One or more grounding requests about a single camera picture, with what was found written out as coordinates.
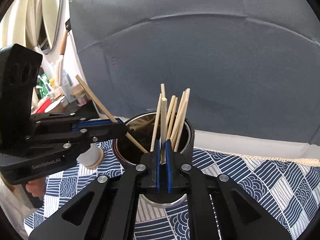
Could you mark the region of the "person's left hand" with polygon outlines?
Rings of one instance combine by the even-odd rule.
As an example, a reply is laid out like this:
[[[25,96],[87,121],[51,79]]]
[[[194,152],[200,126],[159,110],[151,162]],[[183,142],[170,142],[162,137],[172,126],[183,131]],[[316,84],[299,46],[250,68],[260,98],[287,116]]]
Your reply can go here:
[[[33,197],[43,197],[46,194],[46,178],[38,178],[26,183],[25,188],[26,190],[33,196]]]

